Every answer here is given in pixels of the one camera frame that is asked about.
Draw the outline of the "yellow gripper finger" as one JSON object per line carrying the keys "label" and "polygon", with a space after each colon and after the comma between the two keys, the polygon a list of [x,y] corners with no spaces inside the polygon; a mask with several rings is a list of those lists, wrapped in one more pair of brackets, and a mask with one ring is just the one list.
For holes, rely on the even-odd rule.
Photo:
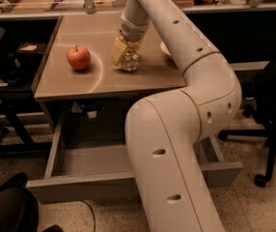
{"label": "yellow gripper finger", "polygon": [[116,38],[113,43],[113,48],[111,52],[112,61],[116,66],[119,65],[121,58],[126,53],[126,51],[127,51],[127,43],[124,40],[124,38],[123,37]]}
{"label": "yellow gripper finger", "polygon": [[129,53],[137,53],[140,49],[140,46],[142,44],[142,40],[137,42],[128,42],[127,48]]}

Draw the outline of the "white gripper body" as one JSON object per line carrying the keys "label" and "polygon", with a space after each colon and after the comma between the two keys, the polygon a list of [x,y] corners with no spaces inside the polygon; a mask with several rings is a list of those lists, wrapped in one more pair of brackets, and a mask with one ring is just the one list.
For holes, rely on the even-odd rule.
{"label": "white gripper body", "polygon": [[150,25],[147,15],[122,14],[120,31],[122,36],[129,42],[135,43],[144,38]]}

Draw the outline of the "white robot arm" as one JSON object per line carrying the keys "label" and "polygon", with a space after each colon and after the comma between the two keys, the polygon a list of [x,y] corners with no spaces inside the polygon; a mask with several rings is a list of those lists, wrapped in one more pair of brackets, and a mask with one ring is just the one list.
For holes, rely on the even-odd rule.
{"label": "white robot arm", "polygon": [[125,143],[151,232],[225,232],[194,152],[241,104],[235,72],[172,0],[127,0],[122,35],[135,43],[153,25],[185,85],[132,105]]}

